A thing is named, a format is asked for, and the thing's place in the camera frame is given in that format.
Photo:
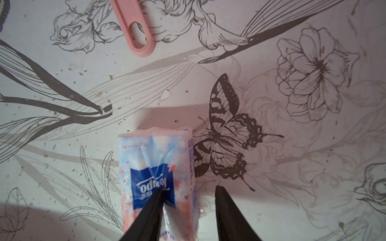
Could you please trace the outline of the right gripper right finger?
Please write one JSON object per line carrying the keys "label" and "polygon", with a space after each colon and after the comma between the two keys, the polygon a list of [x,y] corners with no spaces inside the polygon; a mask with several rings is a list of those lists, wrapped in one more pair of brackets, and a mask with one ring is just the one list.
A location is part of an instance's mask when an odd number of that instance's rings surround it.
{"label": "right gripper right finger", "polygon": [[261,241],[223,186],[216,186],[215,206],[219,241]]}

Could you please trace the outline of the pink blue floral tissue pack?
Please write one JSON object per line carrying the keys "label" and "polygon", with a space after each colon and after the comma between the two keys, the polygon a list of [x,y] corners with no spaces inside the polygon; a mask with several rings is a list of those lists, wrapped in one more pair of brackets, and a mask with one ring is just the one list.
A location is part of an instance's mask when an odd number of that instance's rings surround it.
{"label": "pink blue floral tissue pack", "polygon": [[199,227],[193,134],[189,128],[150,128],[118,136],[123,231],[161,188],[161,241],[195,241]]}

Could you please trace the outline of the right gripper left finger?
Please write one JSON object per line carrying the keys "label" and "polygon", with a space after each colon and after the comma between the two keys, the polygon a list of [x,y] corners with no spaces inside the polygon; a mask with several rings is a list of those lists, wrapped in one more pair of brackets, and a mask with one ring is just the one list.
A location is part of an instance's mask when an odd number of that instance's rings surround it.
{"label": "right gripper left finger", "polygon": [[120,241],[158,241],[163,204],[162,189],[157,188]]}

